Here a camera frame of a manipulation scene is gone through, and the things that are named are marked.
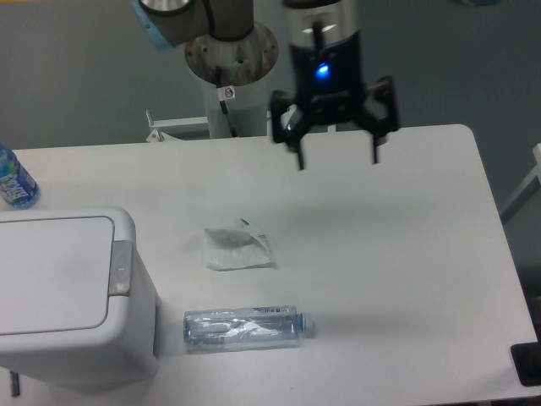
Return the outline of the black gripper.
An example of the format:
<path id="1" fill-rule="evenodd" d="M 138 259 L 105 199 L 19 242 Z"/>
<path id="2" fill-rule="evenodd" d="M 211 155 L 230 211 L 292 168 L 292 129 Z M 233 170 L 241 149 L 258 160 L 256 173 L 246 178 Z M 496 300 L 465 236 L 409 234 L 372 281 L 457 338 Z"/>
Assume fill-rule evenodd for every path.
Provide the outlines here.
<path id="1" fill-rule="evenodd" d="M 275 90 L 270 96 L 272 139 L 285 143 L 305 169 L 302 138 L 314 127 L 349 123 L 371 135 L 373 164 L 387 135 L 400 128 L 396 89 L 392 76 L 384 76 L 366 89 L 362 78 L 360 37 L 348 38 L 320 50 L 290 46 L 296 95 Z M 281 116 L 295 106 L 297 120 L 283 125 Z"/>

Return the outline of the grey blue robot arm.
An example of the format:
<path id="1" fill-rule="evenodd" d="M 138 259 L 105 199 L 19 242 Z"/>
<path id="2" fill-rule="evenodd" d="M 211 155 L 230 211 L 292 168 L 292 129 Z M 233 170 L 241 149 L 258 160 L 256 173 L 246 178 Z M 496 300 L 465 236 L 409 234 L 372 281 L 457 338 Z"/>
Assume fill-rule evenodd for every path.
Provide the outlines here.
<path id="1" fill-rule="evenodd" d="M 394 84 L 363 80 L 354 1 L 136 1 L 155 47 L 182 47 L 210 136 L 269 134 L 300 154 L 314 127 L 354 123 L 373 147 L 399 129 Z"/>

